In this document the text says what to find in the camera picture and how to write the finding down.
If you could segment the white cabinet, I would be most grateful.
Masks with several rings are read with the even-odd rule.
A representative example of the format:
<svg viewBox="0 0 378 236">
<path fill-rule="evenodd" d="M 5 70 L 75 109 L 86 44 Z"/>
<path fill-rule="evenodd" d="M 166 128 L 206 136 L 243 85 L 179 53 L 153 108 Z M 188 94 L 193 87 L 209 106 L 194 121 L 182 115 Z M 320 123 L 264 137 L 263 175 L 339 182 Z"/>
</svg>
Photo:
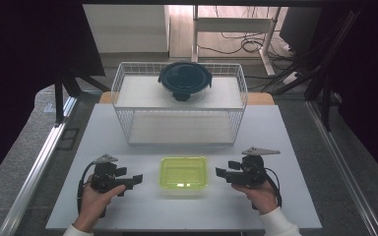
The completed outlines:
<svg viewBox="0 0 378 236">
<path fill-rule="evenodd" d="M 83 5 L 99 53 L 169 51 L 167 5 Z"/>
</svg>

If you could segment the round container with blue lid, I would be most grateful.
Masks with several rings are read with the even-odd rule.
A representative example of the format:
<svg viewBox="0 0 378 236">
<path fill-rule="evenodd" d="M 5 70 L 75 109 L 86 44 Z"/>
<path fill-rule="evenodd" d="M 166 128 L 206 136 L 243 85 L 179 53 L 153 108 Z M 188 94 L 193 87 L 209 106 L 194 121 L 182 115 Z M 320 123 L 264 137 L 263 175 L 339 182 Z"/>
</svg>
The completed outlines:
<svg viewBox="0 0 378 236">
<path fill-rule="evenodd" d="M 212 86 L 212 74 L 201 64 L 175 62 L 165 66 L 157 81 L 177 101 L 188 101 L 193 95 Z"/>
</svg>

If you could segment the white desk frame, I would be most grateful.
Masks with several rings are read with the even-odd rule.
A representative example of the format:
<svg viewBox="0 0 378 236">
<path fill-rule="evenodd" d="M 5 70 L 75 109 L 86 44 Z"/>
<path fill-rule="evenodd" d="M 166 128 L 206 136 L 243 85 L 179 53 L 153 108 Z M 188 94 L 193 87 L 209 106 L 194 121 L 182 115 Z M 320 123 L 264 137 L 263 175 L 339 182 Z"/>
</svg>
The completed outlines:
<svg viewBox="0 0 378 236">
<path fill-rule="evenodd" d="M 193 43 L 191 49 L 191 61 L 198 61 L 198 33 L 199 32 L 253 32 L 265 35 L 259 54 L 267 75 L 276 75 L 269 59 L 269 47 L 278 23 L 281 7 L 278 7 L 271 18 L 200 18 L 199 6 L 193 6 Z"/>
</svg>

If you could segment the aluminium rail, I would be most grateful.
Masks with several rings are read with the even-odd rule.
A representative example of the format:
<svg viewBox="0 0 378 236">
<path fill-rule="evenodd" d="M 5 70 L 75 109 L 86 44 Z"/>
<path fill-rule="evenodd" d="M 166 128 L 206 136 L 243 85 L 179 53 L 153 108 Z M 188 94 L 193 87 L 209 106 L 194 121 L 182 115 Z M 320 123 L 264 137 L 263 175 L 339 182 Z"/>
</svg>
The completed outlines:
<svg viewBox="0 0 378 236">
<path fill-rule="evenodd" d="M 369 201 L 366 199 L 362 190 L 360 189 L 356 179 L 351 173 L 345 157 L 343 156 L 343 153 L 341 152 L 332 133 L 325 128 L 323 122 L 321 121 L 321 113 L 318 109 L 318 105 L 314 101 L 306 101 L 305 104 L 322 136 L 325 145 L 327 146 L 335 165 L 337 166 L 337 169 L 339 170 L 340 175 L 342 176 L 350 197 L 354 202 L 354 205 L 356 206 L 356 209 L 368 233 L 370 236 L 378 236 L 378 218 Z"/>
<path fill-rule="evenodd" d="M 67 121 L 69 120 L 77 102 L 77 98 L 69 96 L 63 103 L 61 122 L 54 125 L 50 130 L 49 135 L 47 136 L 33 166 L 31 167 L 29 175 L 27 176 L 19 194 L 15 198 L 14 203 L 9 209 L 6 218 L 0 227 L 0 236 L 15 236 L 15 233 L 32 200 L 32 196 L 39 184 L 47 164 L 49 163 L 51 155 L 55 151 L 55 147 L 66 128 Z"/>
</svg>

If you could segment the white wire rack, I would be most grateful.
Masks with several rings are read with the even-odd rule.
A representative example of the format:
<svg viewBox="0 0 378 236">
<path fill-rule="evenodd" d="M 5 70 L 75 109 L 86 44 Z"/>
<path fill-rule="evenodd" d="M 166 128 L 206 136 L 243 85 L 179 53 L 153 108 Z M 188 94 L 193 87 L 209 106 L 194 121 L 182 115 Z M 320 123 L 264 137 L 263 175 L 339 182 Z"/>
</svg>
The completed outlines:
<svg viewBox="0 0 378 236">
<path fill-rule="evenodd" d="M 239 64 L 202 65 L 212 76 L 203 90 L 182 100 L 158 80 L 165 63 L 123 62 L 111 102 L 131 145 L 235 142 L 248 101 Z"/>
</svg>

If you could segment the black tripod stand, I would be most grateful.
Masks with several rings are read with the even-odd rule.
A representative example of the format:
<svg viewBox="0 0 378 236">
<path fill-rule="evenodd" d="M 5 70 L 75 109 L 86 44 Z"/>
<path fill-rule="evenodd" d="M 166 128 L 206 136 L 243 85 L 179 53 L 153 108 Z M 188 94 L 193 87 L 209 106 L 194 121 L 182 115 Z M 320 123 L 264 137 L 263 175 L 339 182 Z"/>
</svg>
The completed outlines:
<svg viewBox="0 0 378 236">
<path fill-rule="evenodd" d="M 77 78 L 85 81 L 96 89 L 101 91 L 109 91 L 109 87 L 76 68 L 60 67 L 58 70 L 57 79 L 54 83 L 56 127 L 60 126 L 65 120 L 63 90 L 66 90 L 67 93 L 74 98 L 81 95 L 82 90 L 77 82 Z"/>
</svg>

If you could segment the rectangular container with green lid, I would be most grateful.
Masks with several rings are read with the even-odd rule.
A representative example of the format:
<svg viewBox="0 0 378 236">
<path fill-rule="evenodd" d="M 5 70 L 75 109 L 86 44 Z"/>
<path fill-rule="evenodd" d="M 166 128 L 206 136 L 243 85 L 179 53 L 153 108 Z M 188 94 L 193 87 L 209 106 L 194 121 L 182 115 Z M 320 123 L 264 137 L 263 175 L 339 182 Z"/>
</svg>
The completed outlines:
<svg viewBox="0 0 378 236">
<path fill-rule="evenodd" d="M 197 199 L 209 185 L 208 161 L 204 156 L 168 156 L 159 166 L 160 192 L 170 199 Z"/>
</svg>

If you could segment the dark curtain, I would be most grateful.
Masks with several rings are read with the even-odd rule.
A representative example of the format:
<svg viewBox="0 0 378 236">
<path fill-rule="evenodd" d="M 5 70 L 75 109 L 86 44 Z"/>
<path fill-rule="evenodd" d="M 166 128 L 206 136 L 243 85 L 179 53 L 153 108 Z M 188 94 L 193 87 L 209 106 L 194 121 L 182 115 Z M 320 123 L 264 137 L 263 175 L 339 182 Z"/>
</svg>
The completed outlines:
<svg viewBox="0 0 378 236">
<path fill-rule="evenodd" d="M 367 0 L 329 69 L 340 114 L 378 163 L 378 0 Z"/>
<path fill-rule="evenodd" d="M 0 164 L 40 90 L 103 74 L 83 0 L 0 0 Z"/>
</svg>

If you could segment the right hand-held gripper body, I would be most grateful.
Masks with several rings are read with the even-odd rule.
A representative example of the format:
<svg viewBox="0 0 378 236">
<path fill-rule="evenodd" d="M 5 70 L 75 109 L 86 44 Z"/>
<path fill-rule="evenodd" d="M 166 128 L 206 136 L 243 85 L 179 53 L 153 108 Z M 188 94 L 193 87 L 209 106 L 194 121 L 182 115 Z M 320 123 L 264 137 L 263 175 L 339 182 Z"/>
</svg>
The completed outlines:
<svg viewBox="0 0 378 236">
<path fill-rule="evenodd" d="M 259 147 L 250 147 L 242 152 L 244 157 L 242 158 L 240 168 L 247 178 L 245 184 L 248 188 L 256 188 L 265 182 L 268 182 L 273 188 L 278 188 L 280 182 L 274 182 L 274 180 L 268 175 L 268 168 L 264 166 L 264 155 L 268 154 L 280 154 L 279 150 L 265 149 Z"/>
</svg>

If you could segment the person's left hand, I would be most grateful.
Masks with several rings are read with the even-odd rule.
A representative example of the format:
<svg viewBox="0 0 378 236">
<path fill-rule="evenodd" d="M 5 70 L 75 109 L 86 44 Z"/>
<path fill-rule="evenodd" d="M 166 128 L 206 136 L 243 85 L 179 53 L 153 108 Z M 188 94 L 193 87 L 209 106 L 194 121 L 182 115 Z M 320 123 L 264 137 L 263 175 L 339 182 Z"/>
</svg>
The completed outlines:
<svg viewBox="0 0 378 236">
<path fill-rule="evenodd" d="M 91 233 L 96 226 L 99 217 L 108 206 L 113 197 L 118 196 L 125 191 L 125 186 L 120 185 L 112 190 L 102 194 L 94 190 L 90 184 L 83 188 L 81 198 L 81 209 L 79 216 L 73 223 L 73 226 L 79 231 Z"/>
</svg>

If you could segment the black metal stand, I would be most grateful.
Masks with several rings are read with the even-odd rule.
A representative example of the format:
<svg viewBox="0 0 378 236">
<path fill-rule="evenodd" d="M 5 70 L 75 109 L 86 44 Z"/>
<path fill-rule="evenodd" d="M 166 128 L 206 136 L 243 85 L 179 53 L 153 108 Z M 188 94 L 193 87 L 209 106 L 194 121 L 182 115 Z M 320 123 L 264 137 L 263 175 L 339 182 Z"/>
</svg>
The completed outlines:
<svg viewBox="0 0 378 236">
<path fill-rule="evenodd" d="M 277 88 L 272 92 L 272 95 L 280 95 L 288 90 L 296 88 L 306 81 L 311 81 L 304 93 L 304 98 L 306 100 L 315 100 L 320 93 L 323 94 L 320 121 L 328 132 L 331 131 L 329 118 L 332 92 L 332 80 L 329 76 L 329 69 L 359 14 L 360 10 L 348 11 L 346 16 L 341 20 L 342 24 L 339 27 L 336 36 L 318 66 L 301 75 L 295 81 L 282 86 L 281 88 Z"/>
</svg>

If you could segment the wooden table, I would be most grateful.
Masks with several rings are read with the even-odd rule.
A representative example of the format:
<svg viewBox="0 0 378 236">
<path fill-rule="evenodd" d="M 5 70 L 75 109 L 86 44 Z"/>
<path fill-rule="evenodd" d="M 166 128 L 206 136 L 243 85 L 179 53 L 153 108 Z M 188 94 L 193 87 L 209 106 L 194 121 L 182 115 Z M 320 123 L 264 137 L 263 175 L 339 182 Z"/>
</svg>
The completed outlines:
<svg viewBox="0 0 378 236">
<path fill-rule="evenodd" d="M 111 92 L 104 92 L 100 99 L 100 103 L 110 103 L 111 102 Z M 248 105 L 274 105 L 273 97 L 266 92 L 249 92 L 248 93 Z"/>
</svg>

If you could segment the person's right hand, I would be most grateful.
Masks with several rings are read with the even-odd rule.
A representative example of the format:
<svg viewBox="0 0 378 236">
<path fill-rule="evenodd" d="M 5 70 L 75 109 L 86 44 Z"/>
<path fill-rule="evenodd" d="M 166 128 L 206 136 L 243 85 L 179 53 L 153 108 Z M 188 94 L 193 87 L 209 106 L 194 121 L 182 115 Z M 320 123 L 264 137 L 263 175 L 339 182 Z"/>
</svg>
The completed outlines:
<svg viewBox="0 0 378 236">
<path fill-rule="evenodd" d="M 231 187 L 245 194 L 247 199 L 257 208 L 260 214 L 270 213 L 278 207 L 275 191 L 268 182 L 256 188 L 247 188 L 235 184 L 232 184 Z"/>
</svg>

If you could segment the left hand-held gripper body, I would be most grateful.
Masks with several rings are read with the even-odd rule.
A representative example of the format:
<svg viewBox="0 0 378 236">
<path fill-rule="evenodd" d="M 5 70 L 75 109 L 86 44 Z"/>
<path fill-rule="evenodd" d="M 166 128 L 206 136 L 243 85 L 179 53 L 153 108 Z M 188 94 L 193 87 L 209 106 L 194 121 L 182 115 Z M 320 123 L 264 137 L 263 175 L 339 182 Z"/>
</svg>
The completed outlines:
<svg viewBox="0 0 378 236">
<path fill-rule="evenodd" d="M 107 193 L 113 188 L 120 186 L 119 177 L 115 176 L 115 170 L 119 167 L 115 164 L 117 158 L 104 154 L 94 161 L 94 174 L 91 187 L 99 193 Z"/>
</svg>

